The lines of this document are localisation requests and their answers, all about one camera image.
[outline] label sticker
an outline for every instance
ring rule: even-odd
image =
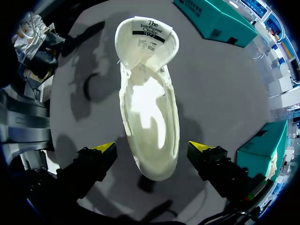
[[[172,27],[151,18],[135,16],[132,24],[132,35],[148,36],[161,43],[165,42],[171,31]]]
[[[156,47],[158,47],[158,46],[160,46],[160,45],[158,45],[154,41],[149,42],[147,40],[140,39],[140,38],[137,42],[137,47],[142,48],[143,50],[146,50],[146,51],[154,52],[156,50]]]

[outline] machinery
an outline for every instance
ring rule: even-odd
[[[187,157],[202,180],[209,180],[218,193],[227,198],[225,210],[203,220],[202,224],[244,224],[255,220],[260,212],[257,203],[265,196],[273,182],[261,174],[247,176],[246,168],[240,168],[227,157],[221,147],[210,147],[196,142],[188,143]],[[106,172],[117,158],[116,143],[95,148],[83,148],[78,157],[64,169],[57,170],[57,178],[46,170],[28,170],[15,177],[23,195],[45,221],[74,221],[95,218],[102,224],[143,224],[122,218],[114,219],[88,211],[77,205],[96,181],[103,181]]]
[[[227,198],[225,210],[203,220],[200,225],[244,224],[249,219],[255,221],[260,208],[256,205],[264,198],[273,185],[262,174],[248,177],[247,168],[240,168],[227,157],[227,151],[220,146],[215,148],[188,143],[187,157],[200,178],[208,180],[221,197]]]

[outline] teal storage bin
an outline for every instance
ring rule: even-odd
[[[278,177],[285,154],[287,120],[267,123],[251,140],[237,150],[236,163],[248,168],[249,177],[258,173],[267,175],[270,161],[277,150],[277,170],[271,180]]]
[[[205,39],[246,47],[256,36],[251,24],[222,0],[174,0]]]

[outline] white sneaker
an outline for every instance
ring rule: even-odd
[[[135,162],[151,180],[169,178],[176,167],[179,120],[167,63],[179,48],[172,27],[151,18],[123,21],[115,47],[120,59],[120,109]]]

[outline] gray table surface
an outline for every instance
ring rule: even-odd
[[[157,182],[151,194],[137,186],[141,174],[121,119],[120,67],[114,49],[117,26],[135,15],[172,26],[180,41],[178,54],[168,64],[180,119],[178,164],[173,176]],[[78,202],[108,216],[127,214],[140,220],[171,200],[170,209],[178,217],[165,212],[155,221],[175,219],[188,224],[219,213],[225,199],[198,177],[186,158],[187,146],[189,140],[220,145],[234,158],[236,150],[269,121],[268,96],[250,51],[203,39],[170,0],[101,3],[80,15],[70,36],[102,25],[102,30],[59,58],[51,91],[52,138],[62,168],[84,146],[117,142],[115,164],[103,182],[97,182]]]

